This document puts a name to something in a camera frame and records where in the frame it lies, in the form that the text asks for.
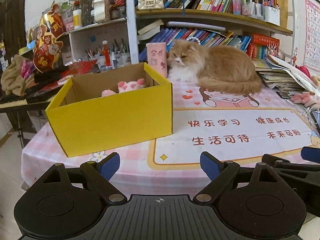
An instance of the pink plush toy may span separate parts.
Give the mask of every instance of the pink plush toy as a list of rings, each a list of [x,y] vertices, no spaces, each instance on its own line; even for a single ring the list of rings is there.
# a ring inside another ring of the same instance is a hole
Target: pink plush toy
[[[314,92],[302,92],[291,97],[295,104],[304,104],[305,107],[312,106],[313,109],[320,108],[320,99]]]
[[[144,78],[140,78],[138,79],[138,81],[130,81],[128,83],[125,81],[121,81],[118,83],[119,93],[138,90],[145,87],[146,81],[144,80]],[[101,97],[108,97],[115,94],[116,92],[113,92],[112,90],[103,90],[101,93]]]
[[[118,83],[119,93],[138,90],[145,87],[146,87],[146,81],[144,80],[144,78],[140,78],[138,79],[138,81],[130,81],[128,83],[124,81],[121,81]]]

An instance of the tile floor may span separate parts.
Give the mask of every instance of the tile floor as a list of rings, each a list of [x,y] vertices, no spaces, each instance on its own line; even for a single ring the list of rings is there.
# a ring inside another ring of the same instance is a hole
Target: tile floor
[[[15,203],[24,194],[20,188],[21,146],[14,133],[0,148],[0,240],[18,240],[21,236],[13,217]],[[320,218],[313,218],[301,231],[303,240],[320,239]]]

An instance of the white purse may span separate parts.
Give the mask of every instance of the white purse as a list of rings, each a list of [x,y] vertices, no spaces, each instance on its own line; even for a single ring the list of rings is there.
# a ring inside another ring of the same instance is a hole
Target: white purse
[[[138,10],[163,9],[163,0],[138,0]]]

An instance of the cardboard box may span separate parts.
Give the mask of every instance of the cardboard box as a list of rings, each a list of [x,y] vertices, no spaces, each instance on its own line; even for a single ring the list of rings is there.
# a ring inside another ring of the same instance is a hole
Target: cardboard box
[[[146,80],[147,87],[118,93],[118,82]],[[68,80],[46,109],[68,157],[113,149],[172,134],[172,84],[146,63]]]

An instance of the orange and white cat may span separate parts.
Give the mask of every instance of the orange and white cat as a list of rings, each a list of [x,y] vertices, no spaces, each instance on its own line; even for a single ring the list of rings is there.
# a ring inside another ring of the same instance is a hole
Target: orange and white cat
[[[175,40],[169,51],[172,81],[197,82],[199,87],[228,94],[259,93],[262,81],[251,58],[231,46],[200,46],[197,42]]]

